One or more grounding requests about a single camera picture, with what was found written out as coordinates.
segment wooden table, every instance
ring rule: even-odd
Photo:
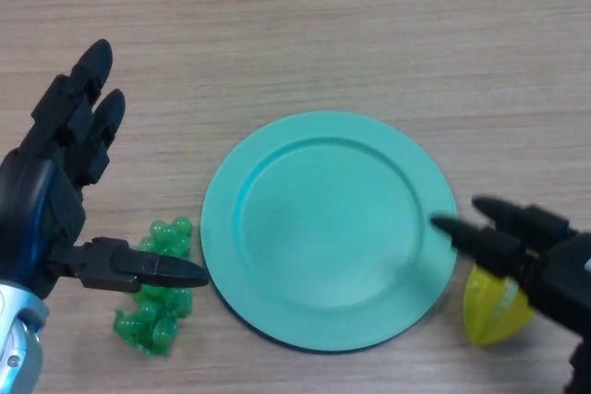
[[[291,113],[341,109],[395,125],[449,177],[460,210],[490,192],[591,228],[591,0],[0,0],[2,152],[53,77],[115,48],[127,117],[81,239],[136,243],[152,220],[199,220],[227,151]],[[111,332],[117,293],[60,281],[38,393],[548,393],[576,338],[538,319],[490,350],[462,326],[461,264],[417,326],[367,352],[287,351],[197,291],[169,360]]]

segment yellow fruit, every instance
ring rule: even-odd
[[[464,326],[476,346],[508,339],[534,317],[513,279],[498,279],[474,267],[464,293]]]

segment robotic hand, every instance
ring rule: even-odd
[[[42,370],[43,303],[59,277],[132,293],[142,283],[198,287],[207,272],[174,257],[96,238],[74,246],[84,225],[82,188],[96,184],[125,112],[120,90],[93,112],[113,54],[98,41],[69,76],[58,76],[32,112],[34,124],[0,165],[0,394],[29,394]]]
[[[591,393],[591,234],[537,206],[520,208],[493,197],[476,197],[473,205],[494,229],[446,216],[431,221],[460,253],[497,277],[513,278],[532,307],[582,337],[564,392]]]

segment grape bunch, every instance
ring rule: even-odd
[[[176,218],[171,224],[155,221],[150,231],[151,236],[139,243],[140,250],[188,258],[193,231],[188,218]],[[192,312],[193,291],[142,285],[132,298],[138,307],[130,314],[115,312],[115,333],[149,356],[168,355],[177,334],[177,320]]]

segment teal plate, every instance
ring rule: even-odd
[[[253,329],[315,352],[353,351],[415,324],[455,263],[432,213],[456,212],[429,155],[382,122],[290,116],[223,161],[203,202],[211,279]]]

